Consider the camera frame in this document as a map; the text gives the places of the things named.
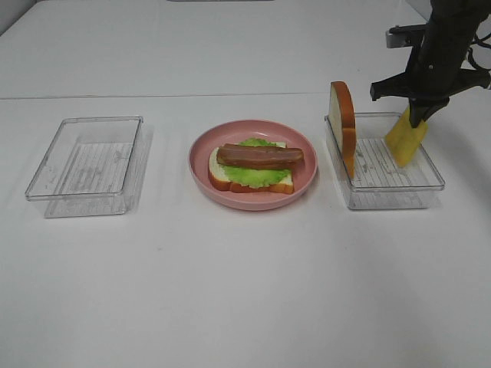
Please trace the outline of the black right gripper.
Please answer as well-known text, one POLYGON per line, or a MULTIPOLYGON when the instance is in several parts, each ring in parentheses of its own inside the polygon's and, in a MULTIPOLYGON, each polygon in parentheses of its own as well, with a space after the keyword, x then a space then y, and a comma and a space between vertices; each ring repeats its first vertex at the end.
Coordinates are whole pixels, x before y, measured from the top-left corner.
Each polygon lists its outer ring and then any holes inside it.
POLYGON ((479 25, 490 14, 489 1, 432 1, 423 41, 411 47, 404 72, 371 85, 373 100, 409 98, 409 121, 418 128, 447 98, 471 87, 488 87, 486 70, 463 69, 462 64, 479 25))

